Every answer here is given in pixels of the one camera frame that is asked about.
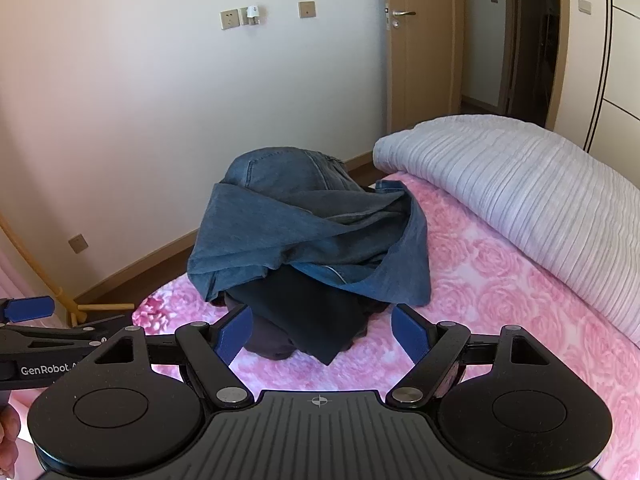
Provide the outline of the person's left hand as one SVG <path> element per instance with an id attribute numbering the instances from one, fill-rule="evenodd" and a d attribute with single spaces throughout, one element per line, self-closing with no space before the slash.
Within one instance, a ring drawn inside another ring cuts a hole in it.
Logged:
<path id="1" fill-rule="evenodd" d="M 21 419 L 14 407 L 8 404 L 0 415 L 0 470 L 4 478 L 14 477 L 18 457 L 16 440 L 21 431 Z"/>

